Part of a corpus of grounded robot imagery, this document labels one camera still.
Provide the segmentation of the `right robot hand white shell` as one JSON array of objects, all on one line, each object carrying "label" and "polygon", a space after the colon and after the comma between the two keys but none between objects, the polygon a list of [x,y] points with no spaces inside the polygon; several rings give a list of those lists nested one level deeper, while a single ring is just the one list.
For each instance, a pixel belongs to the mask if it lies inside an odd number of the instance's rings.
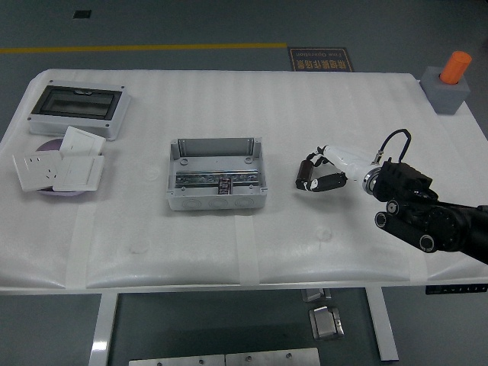
[{"label": "right robot hand white shell", "polygon": [[[340,172],[312,178],[313,169],[327,163],[334,165]],[[328,145],[318,147],[301,162],[295,185],[302,191],[322,192],[341,188],[348,180],[352,180],[359,183],[365,192],[372,194],[377,172],[378,166],[364,157],[351,150]]]}]

